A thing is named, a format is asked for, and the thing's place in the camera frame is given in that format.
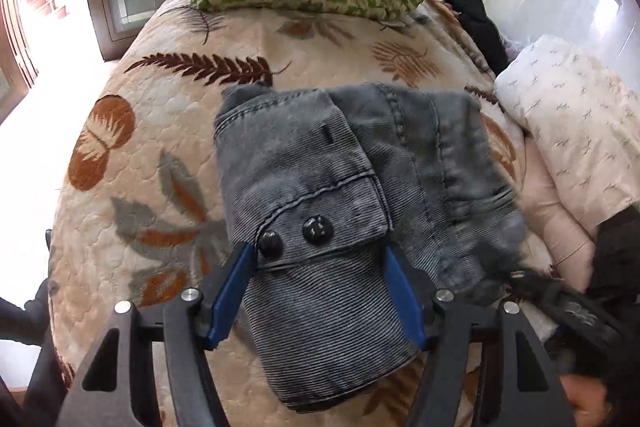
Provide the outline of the person's right hand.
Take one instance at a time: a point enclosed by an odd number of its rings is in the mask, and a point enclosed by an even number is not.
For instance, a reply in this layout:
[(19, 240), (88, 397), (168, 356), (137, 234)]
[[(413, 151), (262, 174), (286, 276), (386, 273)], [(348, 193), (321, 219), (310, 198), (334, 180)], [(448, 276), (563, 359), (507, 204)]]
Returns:
[(611, 424), (613, 406), (608, 391), (597, 378), (566, 374), (560, 377), (574, 411), (577, 427), (600, 427)]

